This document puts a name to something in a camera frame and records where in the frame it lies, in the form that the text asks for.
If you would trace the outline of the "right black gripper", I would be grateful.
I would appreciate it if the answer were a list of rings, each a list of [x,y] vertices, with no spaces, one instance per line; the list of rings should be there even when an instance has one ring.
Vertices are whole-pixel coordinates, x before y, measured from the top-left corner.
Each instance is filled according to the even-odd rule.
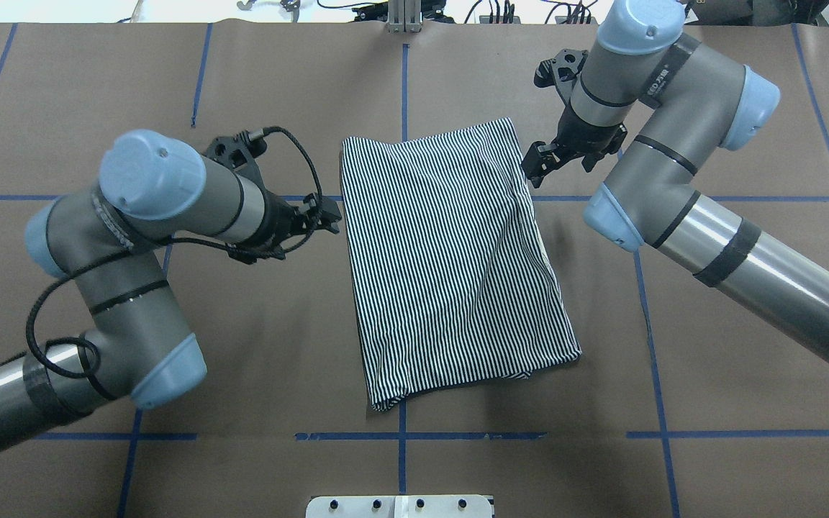
[[[609,155],[618,154],[628,131],[624,124],[593,127],[591,132],[569,132],[549,143],[534,141],[521,160],[521,171],[533,187],[542,186],[544,178],[572,160],[580,160],[587,173]]]

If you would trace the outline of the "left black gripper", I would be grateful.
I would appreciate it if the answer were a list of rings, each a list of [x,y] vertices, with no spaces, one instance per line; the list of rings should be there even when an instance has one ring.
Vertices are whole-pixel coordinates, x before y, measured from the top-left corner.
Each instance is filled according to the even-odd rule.
[[[331,197],[322,194],[308,194],[299,206],[280,203],[274,217],[274,249],[285,249],[284,242],[300,238],[286,249],[299,249],[306,245],[314,232],[337,234],[337,224],[343,219],[338,204]]]

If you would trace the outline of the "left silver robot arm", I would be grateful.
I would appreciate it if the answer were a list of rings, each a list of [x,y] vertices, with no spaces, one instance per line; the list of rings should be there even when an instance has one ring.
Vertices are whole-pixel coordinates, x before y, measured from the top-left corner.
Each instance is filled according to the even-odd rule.
[[[207,246],[241,263],[285,258],[295,240],[337,233],[341,211],[314,191],[290,204],[257,164],[282,127],[217,137],[203,152],[135,129],[105,152],[92,187],[56,198],[25,229],[53,277],[25,322],[27,349],[0,364],[0,452],[130,398],[154,409],[193,390],[207,367],[157,251]]]

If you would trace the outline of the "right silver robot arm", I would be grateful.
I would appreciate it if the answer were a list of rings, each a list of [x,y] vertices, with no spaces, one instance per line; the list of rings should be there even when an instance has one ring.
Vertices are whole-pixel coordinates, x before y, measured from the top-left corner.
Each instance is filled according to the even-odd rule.
[[[691,36],[680,1],[615,1],[588,48],[534,71],[563,105],[556,133],[530,145],[534,187],[573,161],[615,156],[586,225],[628,252],[657,250],[829,365],[829,270],[706,194],[718,152],[744,148],[781,101],[779,87]]]

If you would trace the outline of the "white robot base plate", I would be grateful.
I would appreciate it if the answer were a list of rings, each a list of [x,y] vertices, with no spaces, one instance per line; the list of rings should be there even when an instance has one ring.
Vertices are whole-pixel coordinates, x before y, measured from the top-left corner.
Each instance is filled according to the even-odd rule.
[[[494,517],[494,498],[481,494],[319,496],[306,517]]]

